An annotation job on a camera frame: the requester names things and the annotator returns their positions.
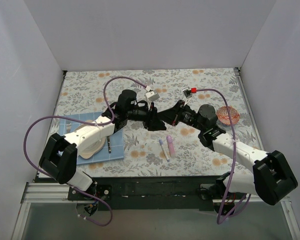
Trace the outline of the white pen blue tip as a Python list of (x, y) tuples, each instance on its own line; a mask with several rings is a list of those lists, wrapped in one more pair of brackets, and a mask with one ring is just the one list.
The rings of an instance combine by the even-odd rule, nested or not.
[(163, 155), (164, 155), (166, 161), (169, 162), (169, 161), (170, 161), (170, 158), (169, 158), (169, 155), (168, 155), (167, 151), (166, 151), (165, 148), (164, 148), (164, 145), (160, 145), (160, 147), (161, 147), (161, 150), (162, 150), (162, 152), (163, 152)]

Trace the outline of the pink highlighter pen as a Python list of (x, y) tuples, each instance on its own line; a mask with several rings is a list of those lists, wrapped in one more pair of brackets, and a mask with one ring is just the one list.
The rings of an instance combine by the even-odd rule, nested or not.
[(168, 145), (170, 156), (173, 158), (176, 155), (175, 148), (174, 148), (174, 143), (173, 143), (173, 139), (172, 139), (172, 137), (170, 135), (167, 135), (166, 136), (166, 141), (167, 141), (167, 145)]

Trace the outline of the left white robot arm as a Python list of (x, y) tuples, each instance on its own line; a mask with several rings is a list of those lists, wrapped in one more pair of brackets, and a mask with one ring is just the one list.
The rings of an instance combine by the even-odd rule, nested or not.
[(39, 166), (59, 184), (68, 184), (79, 189), (85, 200), (96, 196), (93, 179), (77, 169), (77, 157), (94, 143), (106, 139), (127, 125), (129, 120), (140, 121), (149, 131), (165, 130), (159, 119), (154, 102), (159, 94), (153, 90), (145, 93), (145, 100), (137, 102), (137, 94), (123, 90), (113, 103), (91, 124), (60, 136), (53, 134), (49, 139), (39, 161)]

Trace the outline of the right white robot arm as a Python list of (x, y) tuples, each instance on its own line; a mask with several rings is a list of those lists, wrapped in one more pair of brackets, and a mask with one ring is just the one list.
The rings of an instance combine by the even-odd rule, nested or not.
[(266, 152), (234, 141), (217, 125), (218, 117), (213, 106), (204, 104), (194, 111), (179, 100), (173, 107), (159, 112), (158, 116), (171, 126), (184, 123), (199, 130), (198, 138), (204, 147), (231, 157), (251, 172), (251, 175), (235, 172), (220, 180), (216, 186), (220, 198), (227, 199), (233, 193), (252, 194), (274, 206), (298, 187), (298, 181), (281, 152)]

